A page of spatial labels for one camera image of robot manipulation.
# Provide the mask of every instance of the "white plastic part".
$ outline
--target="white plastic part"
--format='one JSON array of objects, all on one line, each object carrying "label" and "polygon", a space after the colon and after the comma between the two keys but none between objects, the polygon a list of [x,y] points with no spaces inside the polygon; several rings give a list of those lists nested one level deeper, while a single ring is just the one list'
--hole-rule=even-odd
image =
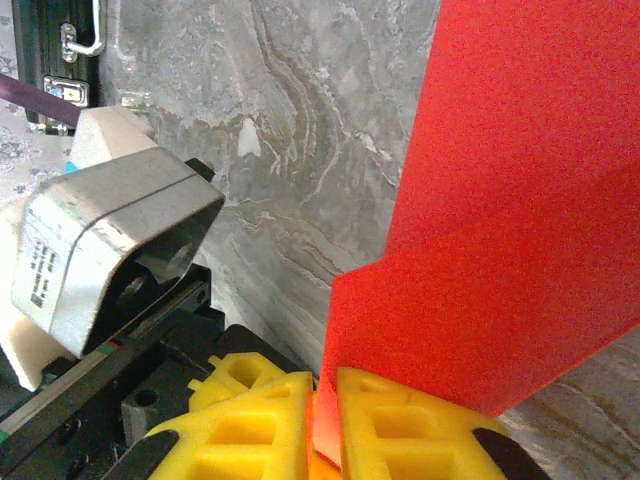
[{"label": "white plastic part", "polygon": [[18,253],[18,235],[26,198],[0,212],[0,346],[18,376],[20,386],[34,391],[42,369],[58,357],[72,359],[64,347],[11,303],[11,284]]},{"label": "white plastic part", "polygon": [[144,120],[124,107],[86,109],[78,120],[69,161],[86,168],[157,147],[154,134]]},{"label": "white plastic part", "polygon": [[[79,169],[156,147],[153,129],[123,107],[86,109],[80,114],[69,160]],[[0,347],[20,385],[34,391],[42,369],[57,357],[73,358],[64,347],[11,302],[22,212],[19,199],[0,212]]]}]

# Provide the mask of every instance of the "yellow foam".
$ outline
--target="yellow foam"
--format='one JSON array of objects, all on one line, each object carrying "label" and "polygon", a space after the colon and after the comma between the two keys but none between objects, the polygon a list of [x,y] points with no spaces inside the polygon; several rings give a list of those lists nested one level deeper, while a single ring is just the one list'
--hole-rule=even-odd
[{"label": "yellow foam", "polygon": [[494,419],[353,368],[338,370],[345,480],[505,480],[473,437]]},{"label": "yellow foam", "polygon": [[212,356],[209,363],[215,371],[204,382],[191,380],[194,393],[189,398],[189,411],[201,410],[255,387],[281,378],[285,373],[259,353],[230,353],[224,359]]},{"label": "yellow foam", "polygon": [[175,430],[180,438],[151,479],[308,479],[311,382],[308,372],[290,373],[158,425],[148,436]]}]

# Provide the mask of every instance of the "marble surface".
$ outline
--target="marble surface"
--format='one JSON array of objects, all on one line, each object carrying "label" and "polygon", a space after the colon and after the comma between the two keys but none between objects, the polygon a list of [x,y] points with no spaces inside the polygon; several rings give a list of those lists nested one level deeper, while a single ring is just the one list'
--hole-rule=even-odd
[{"label": "marble surface", "polygon": [[[382,254],[437,12],[427,0],[108,2],[105,101],[139,109],[181,158],[213,162],[227,195],[198,259],[214,305],[316,370],[332,279]],[[3,69],[15,68],[10,29],[0,0]],[[0,126],[1,206],[59,173],[69,140],[33,136],[4,103]],[[639,419],[638,331],[501,417],[556,480],[640,480]]]}]

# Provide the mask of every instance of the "black screw hole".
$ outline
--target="black screw hole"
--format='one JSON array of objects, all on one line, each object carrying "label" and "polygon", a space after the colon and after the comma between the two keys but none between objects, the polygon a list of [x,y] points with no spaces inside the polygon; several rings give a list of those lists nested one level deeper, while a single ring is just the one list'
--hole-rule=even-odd
[{"label": "black screw hole", "polygon": [[58,435],[56,436],[56,443],[58,445],[66,445],[71,441],[73,436],[78,430],[80,430],[80,420],[77,418],[70,418],[60,427]]},{"label": "black screw hole", "polygon": [[76,458],[67,469],[67,476],[65,477],[66,480],[74,480],[78,478],[82,470],[84,470],[84,467],[87,466],[87,463],[89,463],[89,456],[86,454],[80,455]]},{"label": "black screw hole", "polygon": [[140,390],[136,393],[136,403],[141,407],[149,407],[156,403],[158,394],[155,390]]}]

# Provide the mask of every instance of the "gray marble wall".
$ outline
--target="gray marble wall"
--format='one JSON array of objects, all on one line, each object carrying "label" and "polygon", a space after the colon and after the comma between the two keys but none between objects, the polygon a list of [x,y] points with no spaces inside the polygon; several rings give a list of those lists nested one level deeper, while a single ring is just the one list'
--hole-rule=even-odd
[{"label": "gray marble wall", "polygon": [[214,305],[315,370],[333,277],[382,254],[438,7],[109,2],[106,97],[148,95],[158,142],[227,196]]}]

